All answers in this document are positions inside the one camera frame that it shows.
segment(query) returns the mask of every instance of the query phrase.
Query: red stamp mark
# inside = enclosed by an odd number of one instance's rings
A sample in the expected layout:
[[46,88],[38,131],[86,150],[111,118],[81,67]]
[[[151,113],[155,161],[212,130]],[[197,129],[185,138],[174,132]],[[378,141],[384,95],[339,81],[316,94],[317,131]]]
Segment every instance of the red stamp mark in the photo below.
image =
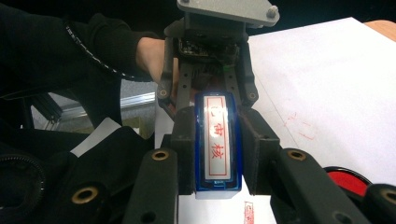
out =
[[253,203],[245,202],[245,221],[244,224],[254,224]]

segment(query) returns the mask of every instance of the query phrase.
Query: blue plastic case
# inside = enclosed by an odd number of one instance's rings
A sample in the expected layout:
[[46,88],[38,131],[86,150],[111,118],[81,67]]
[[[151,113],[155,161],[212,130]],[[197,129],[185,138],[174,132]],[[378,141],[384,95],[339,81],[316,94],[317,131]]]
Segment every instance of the blue plastic case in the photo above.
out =
[[241,134],[233,95],[195,96],[195,197],[229,199],[241,190]]

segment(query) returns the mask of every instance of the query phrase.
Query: bolt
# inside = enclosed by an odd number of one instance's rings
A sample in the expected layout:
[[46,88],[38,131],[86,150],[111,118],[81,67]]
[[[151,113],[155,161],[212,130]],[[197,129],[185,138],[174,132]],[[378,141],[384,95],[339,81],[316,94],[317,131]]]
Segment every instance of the bolt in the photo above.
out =
[[277,6],[271,6],[270,8],[268,8],[267,17],[273,19],[276,16],[277,12]]

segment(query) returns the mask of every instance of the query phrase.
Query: white label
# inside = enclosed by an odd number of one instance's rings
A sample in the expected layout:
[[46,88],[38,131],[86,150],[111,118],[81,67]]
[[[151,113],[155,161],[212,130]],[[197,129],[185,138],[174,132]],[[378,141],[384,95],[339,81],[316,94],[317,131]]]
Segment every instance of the white label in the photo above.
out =
[[205,179],[230,179],[228,111],[224,96],[204,96]]

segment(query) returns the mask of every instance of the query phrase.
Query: person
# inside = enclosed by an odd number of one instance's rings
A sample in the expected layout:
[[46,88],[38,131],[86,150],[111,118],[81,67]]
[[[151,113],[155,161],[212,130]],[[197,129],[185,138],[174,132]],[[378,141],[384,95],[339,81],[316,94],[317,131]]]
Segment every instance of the person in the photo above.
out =
[[[123,21],[96,14],[88,23],[72,22],[0,4],[0,96],[15,89],[61,91],[82,104],[94,127],[105,118],[121,124],[121,78],[104,64],[159,82],[163,59],[163,40]],[[153,145],[121,127],[77,157],[70,150],[87,134],[20,129],[10,102],[0,101],[0,223],[120,218]],[[95,186],[99,201],[72,203],[87,186]]]

